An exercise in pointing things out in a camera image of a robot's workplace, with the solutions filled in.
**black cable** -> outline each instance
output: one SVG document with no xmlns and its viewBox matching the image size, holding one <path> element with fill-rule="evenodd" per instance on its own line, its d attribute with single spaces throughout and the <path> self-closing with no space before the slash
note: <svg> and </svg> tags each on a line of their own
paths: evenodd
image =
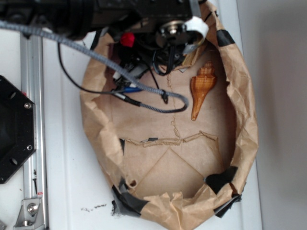
<svg viewBox="0 0 307 230">
<path fill-rule="evenodd" d="M 165 76 L 173 70 L 174 59 L 175 59 L 175 51 L 176 51 L 176 46 L 171 46 L 169 48 L 169 57 L 168 57 L 168 62 L 167 62 L 167 69 L 164 73 L 160 70 L 159 64 L 157 63 L 159 51 L 157 50 L 157 51 L 154 52 L 154 54 L 153 54 L 153 69 L 157 74 L 159 74 L 161 76 Z"/>
<path fill-rule="evenodd" d="M 144 60 L 141 59 L 140 62 L 142 62 L 142 63 L 148 68 L 148 70 L 149 70 L 151 76 L 153 77 L 154 83 L 155 83 L 155 85 L 157 86 L 157 89 L 160 89 L 159 84 L 158 84 L 158 82 L 157 82 L 157 79 L 155 78 L 155 76 L 154 76 L 154 74 L 153 74 L 152 68 L 149 66 L 149 64 L 148 64 L 146 61 L 144 61 Z"/>
<path fill-rule="evenodd" d="M 98 93 L 98 94 L 115 94 L 115 93 L 123 92 L 123 91 L 100 92 L 100 91 L 92 91 L 92 90 L 88 90 L 88 89 L 83 88 L 82 86 L 78 85 L 78 84 L 74 81 L 74 79 L 72 79 L 72 77 L 69 75 L 69 73 L 68 73 L 67 70 L 65 69 L 64 64 L 63 64 L 63 60 L 62 60 L 62 56 L 61 56 L 61 45 L 60 45 L 60 43 L 58 43 L 58 56 L 59 56 L 59 63 L 60 63 L 60 65 L 61 65 L 61 68 L 62 68 L 63 72 L 65 73 L 66 77 L 67 77 L 77 88 L 79 88 L 80 90 L 83 90 L 83 91 L 86 91 L 86 92 L 89 92 L 89 93 Z"/>
</svg>

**brown paper bag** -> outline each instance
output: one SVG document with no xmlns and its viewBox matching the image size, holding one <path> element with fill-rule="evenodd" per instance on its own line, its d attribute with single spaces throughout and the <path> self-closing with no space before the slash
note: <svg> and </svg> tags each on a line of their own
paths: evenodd
<svg viewBox="0 0 307 230">
<path fill-rule="evenodd" d="M 258 149 L 254 94 L 243 57 L 216 8 L 207 2 L 201 11 L 210 29 L 207 41 L 180 67 L 188 69 L 156 76 L 160 88 L 192 103 L 191 78 L 208 60 L 213 62 L 217 84 L 195 122 L 192 106 L 178 114 L 158 114 L 109 95 L 81 92 L 84 130 L 112 187 L 115 209 L 171 230 L 194 229 L 239 200 Z M 105 35 L 96 52 L 116 60 L 114 48 Z M 92 59 L 83 87 L 111 90 L 113 73 Z M 149 74 L 141 82 L 154 87 Z M 131 98 L 166 106 L 147 92 Z M 167 106 L 180 105 L 170 99 Z"/>
</svg>

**seashell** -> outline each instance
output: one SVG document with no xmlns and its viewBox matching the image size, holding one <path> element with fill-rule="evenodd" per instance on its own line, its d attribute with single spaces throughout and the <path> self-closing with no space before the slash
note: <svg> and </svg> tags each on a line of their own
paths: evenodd
<svg viewBox="0 0 307 230">
<path fill-rule="evenodd" d="M 193 77 L 191 80 L 191 92 L 193 96 L 192 121 L 196 121 L 207 93 L 216 84 L 216 76 L 213 73 L 213 64 L 211 61 L 208 61 L 205 67 L 199 70 L 198 76 Z"/>
</svg>

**black plastic mount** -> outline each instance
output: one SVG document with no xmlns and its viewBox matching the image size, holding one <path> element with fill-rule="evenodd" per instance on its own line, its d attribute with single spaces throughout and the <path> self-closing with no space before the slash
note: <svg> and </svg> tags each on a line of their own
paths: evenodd
<svg viewBox="0 0 307 230">
<path fill-rule="evenodd" d="M 0 76 L 0 184 L 34 151 L 34 103 Z"/>
</svg>

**red component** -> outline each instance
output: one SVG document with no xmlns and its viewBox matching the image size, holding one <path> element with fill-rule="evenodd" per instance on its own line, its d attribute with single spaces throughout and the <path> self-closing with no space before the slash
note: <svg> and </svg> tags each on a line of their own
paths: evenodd
<svg viewBox="0 0 307 230">
<path fill-rule="evenodd" d="M 132 48 L 134 45 L 135 36 L 133 33 L 124 33 L 120 39 L 120 43 L 123 46 Z"/>
</svg>

